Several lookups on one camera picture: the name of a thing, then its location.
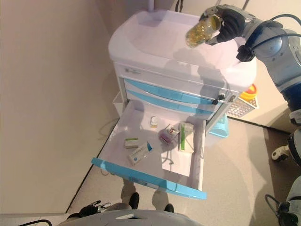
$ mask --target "tiled floor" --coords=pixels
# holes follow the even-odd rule
[[[163,210],[167,203],[203,225],[277,225],[264,200],[266,193],[284,201],[301,170],[292,159],[274,163],[273,150],[287,135],[230,120],[230,136],[205,149],[203,190],[207,200],[193,200],[133,184],[93,167],[69,213],[95,200],[128,202],[137,191],[139,209]]]

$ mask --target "drawer trim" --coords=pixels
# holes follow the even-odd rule
[[[190,104],[197,104],[197,105],[211,105],[212,100],[208,100],[202,97],[196,97],[193,95],[185,94],[182,92],[166,89],[166,88],[161,88],[157,86],[153,86],[150,84],[130,80],[130,79],[125,79],[126,82],[129,84],[142,89],[146,92],[149,92],[153,95],[156,95],[158,97],[163,97],[166,99],[174,100],[174,101],[179,101],[183,103],[190,103]]]
[[[141,100],[147,101],[147,102],[149,102],[153,105],[157,105],[157,106],[164,107],[164,108],[171,109],[171,110],[175,110],[175,111],[180,111],[180,112],[185,112],[185,113],[193,113],[193,114],[196,114],[196,115],[206,114],[208,116],[210,116],[213,113],[213,112],[206,111],[206,110],[201,110],[201,109],[198,109],[198,108],[193,108],[193,107],[188,107],[188,106],[185,106],[185,105],[176,104],[174,102],[169,102],[169,101],[166,101],[166,100],[157,99],[157,98],[150,97],[150,96],[147,96],[147,95],[144,95],[144,94],[141,94],[141,93],[137,93],[137,92],[134,92],[134,91],[131,91],[131,90],[127,90],[127,92],[134,95],[135,97],[137,97]]]
[[[117,164],[104,161],[101,159],[93,158],[91,162],[95,166],[103,170],[106,170],[114,175],[131,180],[135,183],[139,183],[144,186],[154,188],[155,185],[158,186],[160,190],[171,194],[176,194],[176,195],[181,195],[181,196],[196,198],[196,199],[207,199],[207,193],[193,189],[191,187],[187,187],[169,180],[158,178],[127,167],[119,166]]]

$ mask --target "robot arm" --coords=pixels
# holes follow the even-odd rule
[[[221,18],[222,27],[207,44],[243,37],[246,43],[238,48],[237,58],[245,62],[256,56],[266,65],[275,86],[288,102],[291,122],[301,125],[301,46],[300,38],[292,36],[296,33],[283,29],[278,22],[262,21],[235,6],[208,8],[200,19],[210,15]]]
[[[278,91],[288,102],[293,124],[301,125],[301,35],[283,29],[275,21],[262,21],[237,7],[220,5],[207,9],[200,19],[216,15],[222,20],[220,33],[207,41],[209,45],[243,37],[245,45],[238,48],[237,59],[250,61],[256,56],[269,72]],[[289,136],[288,146],[276,149],[272,158],[285,157],[290,151],[296,163],[301,166],[301,129]],[[274,210],[267,200],[272,198],[278,204]],[[282,226],[301,225],[301,176],[298,177],[289,192],[286,202],[278,202],[266,195],[269,206],[278,217]]]

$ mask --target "cable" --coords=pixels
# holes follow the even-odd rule
[[[269,205],[269,207],[271,208],[271,210],[274,212],[274,214],[275,214],[276,216],[278,216],[278,212],[272,207],[272,205],[271,205],[271,203],[269,202],[268,198],[274,200],[274,202],[275,202],[277,205],[279,205],[280,202],[279,202],[277,199],[275,199],[273,196],[269,195],[269,194],[266,194],[266,195],[264,196],[264,199],[265,199],[265,201],[267,202],[267,204]]]
[[[280,17],[290,17],[290,18],[293,18],[295,21],[297,21],[301,25],[301,20],[297,16],[295,16],[293,14],[280,14],[278,16],[273,17],[270,20],[275,20],[275,19],[280,18]]]
[[[33,225],[33,224],[40,223],[40,222],[45,222],[45,223],[47,223],[49,226],[52,226],[52,223],[51,223],[49,220],[45,220],[45,219],[42,219],[42,220],[35,220],[35,221],[28,222],[28,223],[26,223],[26,224],[22,224],[22,225],[19,225],[19,226]]]
[[[286,33],[286,34],[280,34],[280,35],[276,35],[276,36],[273,36],[269,39],[266,39],[260,43],[258,43],[257,45],[253,46],[251,51],[253,51],[254,49],[256,49],[257,47],[261,46],[262,44],[268,42],[268,41],[271,41],[273,39],[277,39],[277,38],[281,38],[281,37],[288,37],[288,36],[297,36],[297,37],[301,37],[301,34],[295,34],[295,33]]]
[[[181,3],[180,3],[180,13],[182,12],[182,9],[183,9],[183,1],[184,1],[184,0],[178,0],[178,1],[177,1],[176,5],[175,5],[175,9],[174,9],[176,12],[179,12],[179,11],[178,11],[178,8],[179,8],[179,3],[180,3],[180,2],[181,2]]]

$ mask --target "black shoe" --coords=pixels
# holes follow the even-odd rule
[[[167,204],[164,211],[173,213],[174,212],[174,206],[172,204]]]
[[[138,204],[139,204],[139,194],[137,192],[133,193],[130,202],[128,203],[133,210],[138,209]]]

